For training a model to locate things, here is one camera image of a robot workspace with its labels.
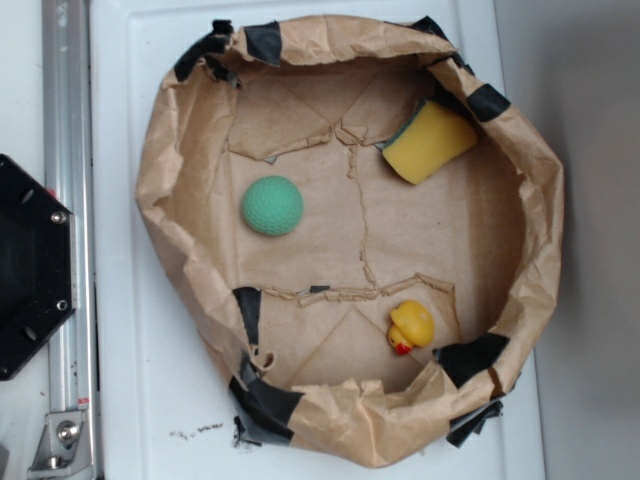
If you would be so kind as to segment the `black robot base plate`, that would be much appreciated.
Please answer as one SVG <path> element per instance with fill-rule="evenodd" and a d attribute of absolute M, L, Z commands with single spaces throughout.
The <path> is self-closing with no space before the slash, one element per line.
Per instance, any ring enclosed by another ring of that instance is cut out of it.
<path fill-rule="evenodd" d="M 1 156 L 1 379 L 13 379 L 75 311 L 73 214 Z"/>

